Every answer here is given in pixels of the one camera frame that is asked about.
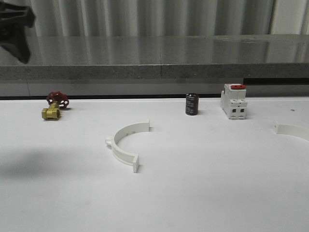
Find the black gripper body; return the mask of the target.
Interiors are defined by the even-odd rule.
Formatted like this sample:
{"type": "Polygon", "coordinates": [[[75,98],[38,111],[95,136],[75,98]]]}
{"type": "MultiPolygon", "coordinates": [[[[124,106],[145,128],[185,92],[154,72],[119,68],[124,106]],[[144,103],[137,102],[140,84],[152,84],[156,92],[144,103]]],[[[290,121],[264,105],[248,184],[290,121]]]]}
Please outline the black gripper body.
{"type": "Polygon", "coordinates": [[[35,18],[29,6],[0,5],[0,46],[24,64],[29,62],[31,55],[25,27],[33,27],[35,18]]]}

